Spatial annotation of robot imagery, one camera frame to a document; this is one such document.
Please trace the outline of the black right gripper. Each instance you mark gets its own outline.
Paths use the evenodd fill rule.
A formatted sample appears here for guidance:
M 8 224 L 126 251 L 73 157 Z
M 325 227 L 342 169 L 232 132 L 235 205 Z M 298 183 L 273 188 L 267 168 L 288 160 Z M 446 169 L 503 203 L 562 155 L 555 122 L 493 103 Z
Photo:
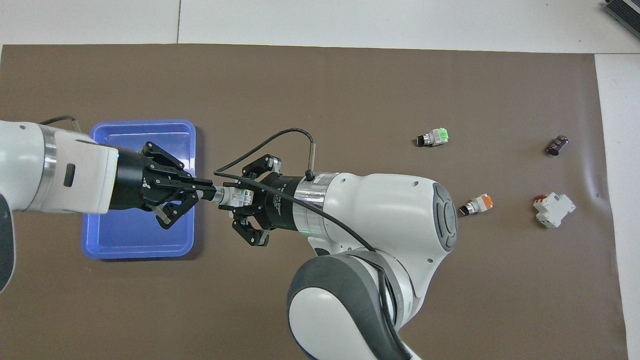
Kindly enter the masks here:
M 266 153 L 242 168 L 242 179 L 260 182 L 294 196 L 302 178 L 282 175 L 281 168 L 281 158 Z M 257 203 L 259 205 L 245 205 L 231 210 L 231 227 L 247 244 L 263 248 L 269 244 L 270 230 L 297 230 L 293 215 L 294 203 L 269 191 L 259 191 Z M 254 228 L 250 223 L 249 217 L 254 215 L 261 228 Z

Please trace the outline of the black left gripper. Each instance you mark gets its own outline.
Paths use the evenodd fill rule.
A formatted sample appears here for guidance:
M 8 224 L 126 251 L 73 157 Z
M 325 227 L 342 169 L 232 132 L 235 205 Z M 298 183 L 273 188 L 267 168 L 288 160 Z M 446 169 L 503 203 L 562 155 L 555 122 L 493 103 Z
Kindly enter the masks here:
M 151 189 L 189 193 L 181 193 L 178 203 L 167 202 L 150 208 L 141 194 L 143 178 Z M 118 149 L 109 209 L 151 209 L 158 225 L 168 230 L 199 202 L 198 191 L 203 194 L 217 193 L 212 180 L 194 177 L 186 170 L 182 161 L 155 143 L 147 141 L 139 152 L 128 148 Z

